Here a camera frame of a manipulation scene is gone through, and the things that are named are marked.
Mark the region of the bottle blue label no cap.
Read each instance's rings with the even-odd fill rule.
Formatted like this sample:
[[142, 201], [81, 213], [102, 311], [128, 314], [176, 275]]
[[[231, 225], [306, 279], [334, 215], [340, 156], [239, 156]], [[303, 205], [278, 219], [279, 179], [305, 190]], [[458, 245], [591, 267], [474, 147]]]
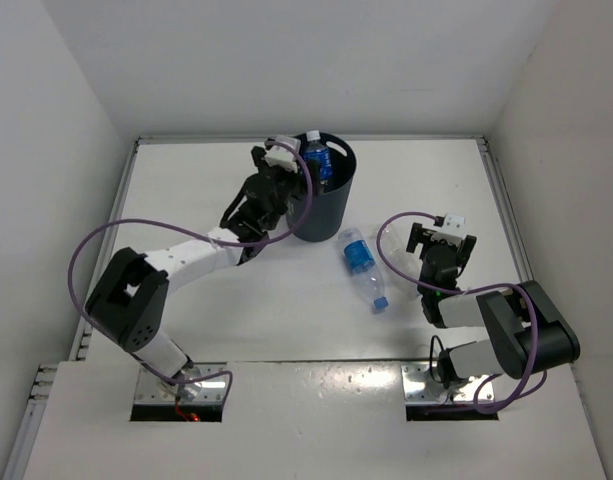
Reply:
[[329, 148], [322, 141], [318, 130], [306, 132], [306, 146], [303, 158], [316, 166], [319, 191], [326, 192], [331, 186], [333, 178], [332, 158]]

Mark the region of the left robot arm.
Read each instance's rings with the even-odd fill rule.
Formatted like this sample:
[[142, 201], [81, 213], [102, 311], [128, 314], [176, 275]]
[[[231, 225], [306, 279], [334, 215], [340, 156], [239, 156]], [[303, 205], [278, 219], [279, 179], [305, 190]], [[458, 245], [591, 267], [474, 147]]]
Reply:
[[116, 252], [83, 307], [91, 326], [170, 386], [208, 380], [164, 332], [168, 296], [220, 269], [240, 266], [274, 243], [274, 230], [298, 190], [313, 200], [314, 185], [297, 148], [269, 139], [251, 151], [255, 174], [246, 179], [219, 225], [207, 234], [190, 232], [189, 241], [163, 250]]

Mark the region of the clear unlabelled plastic bottle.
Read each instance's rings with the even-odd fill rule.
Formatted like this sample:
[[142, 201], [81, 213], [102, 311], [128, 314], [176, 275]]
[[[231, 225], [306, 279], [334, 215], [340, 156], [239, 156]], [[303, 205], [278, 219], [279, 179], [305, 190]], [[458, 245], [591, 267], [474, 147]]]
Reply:
[[[406, 244], [397, 229], [389, 224], [383, 231], [381, 246], [387, 260], [400, 272], [408, 277], [419, 279], [420, 267], [411, 253], [406, 251]], [[386, 267], [388, 278], [393, 286], [405, 297], [414, 300], [419, 296], [417, 285], [399, 276], [390, 267]]]

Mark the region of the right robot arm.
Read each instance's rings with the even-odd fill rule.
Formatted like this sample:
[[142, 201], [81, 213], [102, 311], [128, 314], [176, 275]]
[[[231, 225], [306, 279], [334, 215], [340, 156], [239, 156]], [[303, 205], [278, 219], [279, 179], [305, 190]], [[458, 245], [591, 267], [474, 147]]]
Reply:
[[532, 326], [537, 322], [534, 373], [573, 363], [581, 354], [580, 341], [561, 312], [536, 281], [519, 284], [526, 294], [509, 289], [478, 295], [446, 295], [424, 289], [422, 309], [428, 322], [443, 329], [481, 327], [486, 340], [445, 348], [436, 360], [436, 381], [446, 388], [471, 377], [505, 374], [522, 378], [531, 352]]

